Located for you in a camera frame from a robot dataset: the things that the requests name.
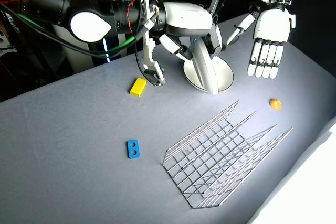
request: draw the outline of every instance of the table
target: table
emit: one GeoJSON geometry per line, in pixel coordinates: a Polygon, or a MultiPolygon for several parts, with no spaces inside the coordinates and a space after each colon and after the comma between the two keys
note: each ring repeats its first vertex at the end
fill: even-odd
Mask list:
{"type": "MultiPolygon", "coordinates": [[[[220,24],[227,38],[243,17],[220,24]]],[[[275,80],[246,75],[253,29],[220,56],[234,83],[218,96],[193,88],[158,46],[167,84],[128,94],[134,55],[0,103],[0,223],[245,223],[335,113],[336,79],[287,44],[275,80]],[[283,102],[275,111],[270,98],[283,102]],[[230,116],[272,136],[293,127],[222,206],[191,209],[161,165],[175,142],[239,100],[230,116]],[[128,159],[126,141],[140,143],[128,159]]]]}

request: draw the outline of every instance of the blue block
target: blue block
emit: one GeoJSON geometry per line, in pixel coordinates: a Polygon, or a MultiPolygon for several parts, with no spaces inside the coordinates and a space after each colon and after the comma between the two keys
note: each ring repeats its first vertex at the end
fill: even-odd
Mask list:
{"type": "Polygon", "coordinates": [[[138,140],[127,141],[128,157],[137,158],[140,157],[140,149],[138,140]]]}

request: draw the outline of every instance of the wire rack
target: wire rack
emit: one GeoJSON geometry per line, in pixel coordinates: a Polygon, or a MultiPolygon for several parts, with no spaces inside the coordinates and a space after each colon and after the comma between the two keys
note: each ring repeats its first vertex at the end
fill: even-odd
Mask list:
{"type": "Polygon", "coordinates": [[[281,143],[289,129],[261,144],[275,127],[250,138],[237,130],[254,114],[236,125],[228,116],[239,101],[170,147],[163,166],[192,208],[220,206],[249,174],[281,143]]]}

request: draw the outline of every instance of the robot finger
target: robot finger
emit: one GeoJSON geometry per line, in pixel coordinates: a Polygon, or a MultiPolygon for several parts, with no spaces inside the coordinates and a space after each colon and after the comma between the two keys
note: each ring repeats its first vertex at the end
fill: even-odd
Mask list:
{"type": "Polygon", "coordinates": [[[269,51],[269,47],[270,47],[270,42],[266,42],[265,44],[263,44],[262,48],[261,48],[261,53],[260,53],[260,57],[257,63],[257,69],[256,69],[256,77],[260,78],[263,75],[263,71],[264,71],[264,67],[265,67],[265,62],[266,62],[266,58],[268,55],[268,51],[269,51]]]}
{"type": "Polygon", "coordinates": [[[261,51],[261,47],[262,47],[262,43],[263,40],[262,39],[256,39],[255,40],[255,44],[253,46],[253,51],[251,54],[251,59],[247,68],[247,75],[252,76],[254,75],[254,72],[256,70],[256,66],[257,66],[257,61],[259,58],[259,54],[261,51]]]}
{"type": "Polygon", "coordinates": [[[268,78],[269,74],[271,72],[271,66],[274,61],[275,53],[277,51],[277,45],[276,44],[271,44],[268,50],[268,55],[265,63],[265,68],[264,71],[262,72],[262,75],[264,78],[268,78]]]}
{"type": "Polygon", "coordinates": [[[278,74],[279,64],[280,64],[280,61],[281,61],[282,53],[283,53],[283,45],[280,44],[279,46],[277,46],[277,51],[275,53],[275,57],[274,57],[273,65],[272,65],[272,68],[271,68],[271,72],[269,73],[269,77],[271,79],[274,79],[278,74]]]}

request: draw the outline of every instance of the dark background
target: dark background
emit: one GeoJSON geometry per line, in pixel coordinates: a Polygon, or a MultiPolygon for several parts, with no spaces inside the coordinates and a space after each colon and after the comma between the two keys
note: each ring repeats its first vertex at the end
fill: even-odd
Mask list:
{"type": "MultiPolygon", "coordinates": [[[[166,1],[191,2],[203,4],[205,7],[211,3],[211,0],[166,1]]],[[[218,13],[219,22],[247,13],[250,4],[255,1],[258,0],[226,0],[223,9],[218,13]]],[[[333,0],[293,0],[293,4],[288,7],[288,10],[291,14],[296,14],[297,25],[296,29],[292,31],[289,41],[336,77],[333,44],[333,32],[336,24],[333,19],[333,9],[333,0]]],[[[48,24],[44,24],[44,27],[51,29],[48,24]]],[[[0,57],[0,101],[73,74],[59,45],[31,34],[29,31],[21,35],[21,41],[26,43],[28,47],[20,48],[19,53],[8,53],[0,57]],[[50,65],[49,71],[46,71],[46,68],[41,66],[37,60],[37,51],[41,52],[40,57],[46,58],[50,65]]],[[[95,60],[94,62],[96,66],[105,63],[103,60],[95,60]]]]}

